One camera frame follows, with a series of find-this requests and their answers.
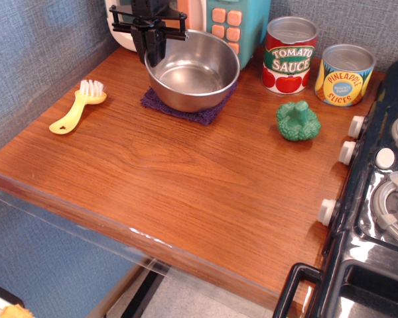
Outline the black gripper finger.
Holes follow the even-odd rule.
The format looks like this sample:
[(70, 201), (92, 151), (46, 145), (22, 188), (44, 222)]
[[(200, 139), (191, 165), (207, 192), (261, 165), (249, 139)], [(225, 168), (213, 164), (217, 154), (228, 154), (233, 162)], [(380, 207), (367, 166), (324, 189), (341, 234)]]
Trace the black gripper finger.
[(146, 44), (149, 64), (155, 67), (165, 57), (166, 38), (160, 30), (149, 29), (146, 32)]
[(141, 63), (144, 64), (145, 63), (145, 52), (147, 50), (147, 45), (145, 44), (144, 32), (137, 27), (131, 27), (131, 36), (133, 38), (133, 43), (135, 45), (137, 55), (138, 55)]

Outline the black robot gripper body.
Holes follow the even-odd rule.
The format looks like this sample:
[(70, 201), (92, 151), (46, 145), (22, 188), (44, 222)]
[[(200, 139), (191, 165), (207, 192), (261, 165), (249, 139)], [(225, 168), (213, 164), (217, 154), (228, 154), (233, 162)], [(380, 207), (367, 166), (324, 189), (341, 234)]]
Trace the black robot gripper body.
[(132, 27), (140, 31), (157, 30), (164, 38), (186, 40), (187, 14), (172, 9), (170, 1), (131, 1), (129, 5), (109, 6), (112, 28), (116, 32), (131, 33)]

